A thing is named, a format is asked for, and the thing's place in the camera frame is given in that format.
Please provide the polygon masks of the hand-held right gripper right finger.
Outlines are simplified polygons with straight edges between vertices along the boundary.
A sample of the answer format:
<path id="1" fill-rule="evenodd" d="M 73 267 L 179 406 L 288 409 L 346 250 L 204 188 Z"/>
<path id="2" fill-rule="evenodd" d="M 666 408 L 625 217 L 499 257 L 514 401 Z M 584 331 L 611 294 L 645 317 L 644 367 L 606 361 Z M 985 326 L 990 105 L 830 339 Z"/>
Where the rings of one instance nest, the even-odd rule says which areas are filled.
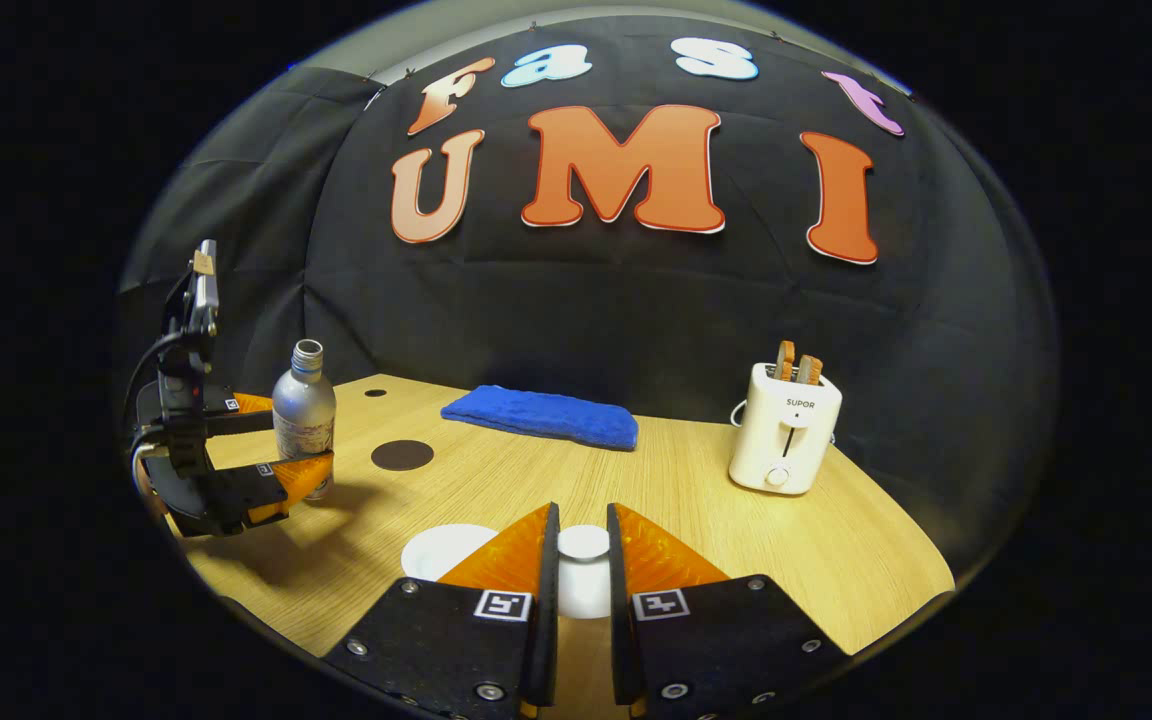
<path id="1" fill-rule="evenodd" d="M 622 503 L 611 537 L 611 673 L 630 720 L 773 720 L 850 665 L 768 575 L 732 577 Z"/>

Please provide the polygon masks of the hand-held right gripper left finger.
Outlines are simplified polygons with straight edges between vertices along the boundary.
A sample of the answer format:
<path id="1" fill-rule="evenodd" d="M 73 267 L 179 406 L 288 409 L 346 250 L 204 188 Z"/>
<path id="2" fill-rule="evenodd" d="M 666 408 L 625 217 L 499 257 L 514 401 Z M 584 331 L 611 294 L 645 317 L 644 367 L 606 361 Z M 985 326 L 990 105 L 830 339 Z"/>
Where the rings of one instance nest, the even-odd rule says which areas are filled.
<path id="1" fill-rule="evenodd" d="M 403 577 L 325 653 L 420 720 L 538 720 L 556 694 L 556 503 L 515 521 L 444 577 Z"/>

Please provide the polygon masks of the silver water bottle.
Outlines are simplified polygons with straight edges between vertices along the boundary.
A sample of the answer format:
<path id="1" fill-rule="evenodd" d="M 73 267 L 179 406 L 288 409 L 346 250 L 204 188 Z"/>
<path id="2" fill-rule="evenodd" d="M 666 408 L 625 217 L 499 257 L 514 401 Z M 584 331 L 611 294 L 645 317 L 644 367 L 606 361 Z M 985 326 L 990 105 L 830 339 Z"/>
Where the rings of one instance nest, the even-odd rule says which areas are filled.
<path id="1" fill-rule="evenodd" d="M 275 382 L 271 418 L 280 460 L 333 450 L 338 397 L 323 366 L 323 344 L 300 340 L 291 350 L 291 369 Z"/>

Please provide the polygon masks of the dark round coaster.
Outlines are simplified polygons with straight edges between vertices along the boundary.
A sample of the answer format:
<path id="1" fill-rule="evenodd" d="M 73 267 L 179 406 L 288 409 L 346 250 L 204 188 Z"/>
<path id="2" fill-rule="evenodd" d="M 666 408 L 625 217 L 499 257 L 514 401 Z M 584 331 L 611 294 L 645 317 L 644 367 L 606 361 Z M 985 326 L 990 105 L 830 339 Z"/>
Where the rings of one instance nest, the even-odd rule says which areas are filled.
<path id="1" fill-rule="evenodd" d="M 394 439 L 376 446 L 370 458 L 376 468 L 388 471 L 410 471 L 429 465 L 435 450 L 429 444 L 416 439 Z"/>

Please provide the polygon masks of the white saucer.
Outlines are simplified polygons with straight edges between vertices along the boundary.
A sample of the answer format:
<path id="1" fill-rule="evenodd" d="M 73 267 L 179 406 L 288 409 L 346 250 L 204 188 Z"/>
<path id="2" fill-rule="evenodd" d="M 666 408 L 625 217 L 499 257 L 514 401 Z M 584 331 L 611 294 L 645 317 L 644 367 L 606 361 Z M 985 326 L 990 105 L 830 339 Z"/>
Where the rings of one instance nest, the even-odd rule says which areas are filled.
<path id="1" fill-rule="evenodd" d="M 404 544 L 399 564 L 406 577 L 438 582 L 497 535 L 492 528 L 465 523 L 420 530 Z"/>

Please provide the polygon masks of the blue towel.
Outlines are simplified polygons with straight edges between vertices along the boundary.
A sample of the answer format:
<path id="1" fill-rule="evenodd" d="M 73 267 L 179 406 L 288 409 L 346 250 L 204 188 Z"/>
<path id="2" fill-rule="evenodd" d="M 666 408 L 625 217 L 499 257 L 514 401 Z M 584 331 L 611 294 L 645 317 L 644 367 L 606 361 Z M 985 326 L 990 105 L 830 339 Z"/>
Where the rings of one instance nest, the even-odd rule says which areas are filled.
<path id="1" fill-rule="evenodd" d="M 440 416 L 476 427 L 609 450 L 635 450 L 639 435 L 639 425 L 626 407 L 500 386 L 479 386 L 444 406 Z"/>

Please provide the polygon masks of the white toaster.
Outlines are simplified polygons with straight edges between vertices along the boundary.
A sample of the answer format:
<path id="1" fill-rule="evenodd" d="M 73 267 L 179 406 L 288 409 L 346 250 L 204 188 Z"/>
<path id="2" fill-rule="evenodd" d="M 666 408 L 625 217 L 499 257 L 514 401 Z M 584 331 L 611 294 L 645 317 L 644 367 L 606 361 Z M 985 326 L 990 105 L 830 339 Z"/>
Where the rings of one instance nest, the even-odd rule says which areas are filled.
<path id="1" fill-rule="evenodd" d="M 805 495 L 832 444 L 842 393 L 827 377 L 786 382 L 771 378 L 770 369 L 751 366 L 728 475 L 745 488 Z"/>

